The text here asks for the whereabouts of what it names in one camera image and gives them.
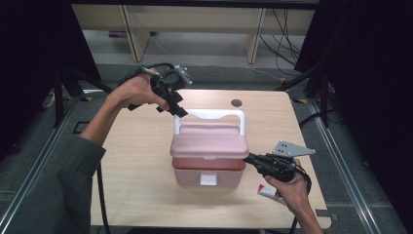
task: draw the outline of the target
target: wooden table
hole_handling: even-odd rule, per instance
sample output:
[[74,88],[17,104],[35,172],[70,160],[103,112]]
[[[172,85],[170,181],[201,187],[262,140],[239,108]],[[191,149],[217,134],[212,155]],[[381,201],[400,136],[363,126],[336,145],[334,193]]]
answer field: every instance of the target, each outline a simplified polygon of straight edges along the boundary
[[[249,150],[270,153],[279,140],[305,146],[289,97],[283,92],[182,90],[184,108],[240,109],[246,116]],[[242,101],[241,107],[231,104]],[[108,136],[102,160],[104,192],[110,225],[289,228],[293,215],[285,205],[257,195],[260,183],[268,185],[251,165],[246,165],[238,187],[180,187],[169,155],[173,121],[158,113],[156,105],[121,111]],[[195,118],[186,116],[182,121]],[[222,121],[237,121],[225,117]],[[313,209],[326,210],[309,156],[300,157],[313,187]],[[319,216],[322,228],[330,217]],[[92,225],[101,225],[97,184],[94,180]]]

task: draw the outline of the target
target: sleeve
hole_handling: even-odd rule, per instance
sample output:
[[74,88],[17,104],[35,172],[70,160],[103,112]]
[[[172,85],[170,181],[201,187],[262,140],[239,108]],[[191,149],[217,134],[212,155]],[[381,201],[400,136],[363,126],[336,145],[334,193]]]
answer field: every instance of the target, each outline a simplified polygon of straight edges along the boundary
[[81,137],[69,140],[57,164],[42,172],[6,233],[89,233],[92,179],[105,149]]

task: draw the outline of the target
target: pink box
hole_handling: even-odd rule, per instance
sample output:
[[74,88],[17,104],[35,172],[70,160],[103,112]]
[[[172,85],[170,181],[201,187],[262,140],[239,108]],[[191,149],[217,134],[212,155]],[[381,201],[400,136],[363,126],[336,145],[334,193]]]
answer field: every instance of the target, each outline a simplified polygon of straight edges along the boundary
[[179,123],[175,117],[170,155],[176,181],[181,186],[236,187],[245,169],[243,159],[249,154],[244,113],[240,110],[193,109],[187,112],[205,119],[235,114],[241,123]]

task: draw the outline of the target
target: white handle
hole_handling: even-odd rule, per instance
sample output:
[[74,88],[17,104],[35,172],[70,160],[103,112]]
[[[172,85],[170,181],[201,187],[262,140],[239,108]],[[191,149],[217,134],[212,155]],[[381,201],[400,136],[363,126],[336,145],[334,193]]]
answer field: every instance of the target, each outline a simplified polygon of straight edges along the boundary
[[[188,114],[203,119],[219,119],[228,115],[237,115],[240,118],[240,135],[245,135],[245,114],[241,110],[226,109],[185,109]],[[179,117],[173,116],[173,134],[179,135]]]

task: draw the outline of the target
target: black curtain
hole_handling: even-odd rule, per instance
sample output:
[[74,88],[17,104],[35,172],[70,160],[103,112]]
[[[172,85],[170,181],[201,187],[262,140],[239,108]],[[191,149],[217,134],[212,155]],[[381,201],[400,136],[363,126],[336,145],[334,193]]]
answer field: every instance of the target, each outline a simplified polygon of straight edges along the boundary
[[[359,0],[349,37],[326,70],[344,121],[409,233],[413,233],[412,13],[408,0]],[[314,38],[306,39],[308,48],[302,50],[311,54],[300,58],[299,70],[314,65],[311,61],[318,59],[322,47],[316,41],[322,41],[323,30],[337,20],[329,15],[317,21],[320,25],[309,34]]]
[[0,160],[39,111],[63,66],[100,80],[71,5],[0,1]]

